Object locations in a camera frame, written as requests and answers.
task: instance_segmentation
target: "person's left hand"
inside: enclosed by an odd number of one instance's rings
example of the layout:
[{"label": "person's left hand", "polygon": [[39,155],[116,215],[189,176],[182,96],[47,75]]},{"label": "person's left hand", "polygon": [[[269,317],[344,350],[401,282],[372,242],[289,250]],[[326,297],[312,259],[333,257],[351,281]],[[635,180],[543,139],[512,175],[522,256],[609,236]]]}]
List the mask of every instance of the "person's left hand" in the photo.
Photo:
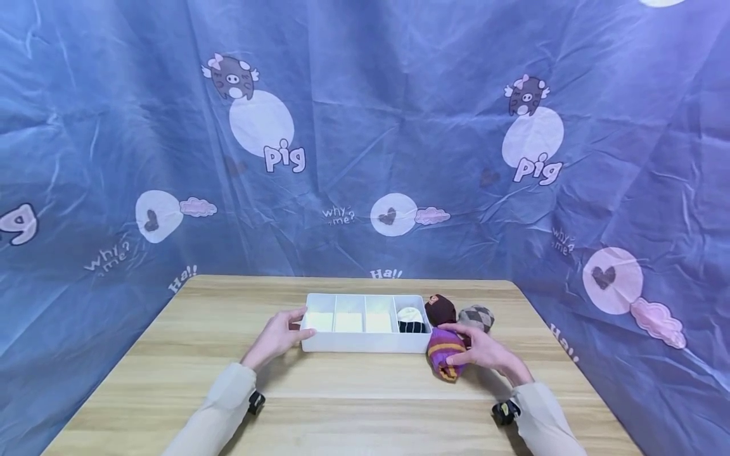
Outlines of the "person's left hand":
[{"label": "person's left hand", "polygon": [[314,336],[314,329],[299,329],[299,323],[306,312],[307,307],[300,307],[278,312],[271,317],[264,330],[241,359],[241,364],[257,371],[299,342]]}]

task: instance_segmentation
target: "beige sleeve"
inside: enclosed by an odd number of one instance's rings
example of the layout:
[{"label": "beige sleeve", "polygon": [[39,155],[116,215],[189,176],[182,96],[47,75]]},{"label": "beige sleeve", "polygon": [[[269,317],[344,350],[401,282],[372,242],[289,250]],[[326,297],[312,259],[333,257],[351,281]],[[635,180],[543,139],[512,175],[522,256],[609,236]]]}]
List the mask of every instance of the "beige sleeve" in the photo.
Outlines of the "beige sleeve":
[{"label": "beige sleeve", "polygon": [[534,456],[587,456],[545,384],[516,387],[513,401],[521,410],[516,419],[518,432]]},{"label": "beige sleeve", "polygon": [[218,456],[241,425],[255,388],[256,373],[232,363],[162,456]]}]

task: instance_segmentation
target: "pink cloud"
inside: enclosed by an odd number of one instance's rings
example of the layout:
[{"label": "pink cloud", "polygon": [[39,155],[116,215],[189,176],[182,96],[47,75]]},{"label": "pink cloud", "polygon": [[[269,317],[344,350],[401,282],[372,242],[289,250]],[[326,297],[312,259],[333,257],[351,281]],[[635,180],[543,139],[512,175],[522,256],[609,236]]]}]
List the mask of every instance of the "pink cloud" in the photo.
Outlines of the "pink cloud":
[{"label": "pink cloud", "polygon": [[687,339],[682,333],[682,322],[674,318],[665,305],[638,298],[631,305],[631,315],[639,328],[649,333],[649,336],[676,349],[687,347]]},{"label": "pink cloud", "polygon": [[451,214],[447,214],[444,209],[436,209],[429,207],[427,209],[419,209],[415,215],[415,222],[421,225],[436,225],[445,222],[451,218]]},{"label": "pink cloud", "polygon": [[218,212],[218,208],[204,199],[191,196],[187,201],[180,202],[180,211],[191,217],[209,217]]}]

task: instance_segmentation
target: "heart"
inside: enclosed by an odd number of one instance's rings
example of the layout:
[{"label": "heart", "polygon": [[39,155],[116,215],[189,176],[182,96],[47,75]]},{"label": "heart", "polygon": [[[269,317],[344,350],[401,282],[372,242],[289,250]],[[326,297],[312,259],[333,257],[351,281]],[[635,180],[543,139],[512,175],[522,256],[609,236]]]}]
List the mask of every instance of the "heart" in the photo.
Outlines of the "heart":
[{"label": "heart", "polygon": [[396,221],[396,210],[390,207],[388,208],[387,214],[380,214],[377,216],[377,219],[386,225],[393,225],[393,222]]},{"label": "heart", "polygon": [[488,187],[499,180],[499,173],[493,172],[489,168],[484,168],[482,173],[482,179],[480,180],[481,187]]},{"label": "heart", "polygon": [[227,155],[223,157],[223,161],[225,162],[226,169],[231,176],[238,176],[246,171],[246,163],[243,161],[236,163],[232,157]]},{"label": "heart", "polygon": [[605,290],[616,280],[616,270],[613,266],[611,266],[604,272],[603,269],[596,266],[593,268],[593,271],[591,271],[591,276],[593,276],[593,280],[596,281],[596,285],[598,285],[601,290]]},{"label": "heart", "polygon": [[157,230],[157,228],[160,228],[160,224],[157,223],[157,214],[152,209],[148,209],[145,230],[147,230],[148,233],[152,233],[153,231]]}]

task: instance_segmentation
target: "cartoon pig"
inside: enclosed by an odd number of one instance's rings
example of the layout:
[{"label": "cartoon pig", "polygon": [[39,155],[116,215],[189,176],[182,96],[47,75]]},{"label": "cartoon pig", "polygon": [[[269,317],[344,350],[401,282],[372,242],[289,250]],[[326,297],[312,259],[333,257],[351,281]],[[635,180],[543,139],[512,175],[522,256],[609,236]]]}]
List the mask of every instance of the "cartoon pig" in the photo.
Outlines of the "cartoon pig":
[{"label": "cartoon pig", "polygon": [[504,88],[504,96],[510,99],[510,115],[529,113],[532,116],[540,106],[540,100],[547,97],[549,93],[550,89],[545,81],[527,74],[516,80],[513,87],[508,85]]},{"label": "cartoon pig", "polygon": [[215,89],[223,99],[229,97],[253,97],[253,83],[258,81],[258,70],[251,69],[251,65],[237,58],[213,54],[208,60],[208,67],[201,66],[203,76],[213,81]]}]

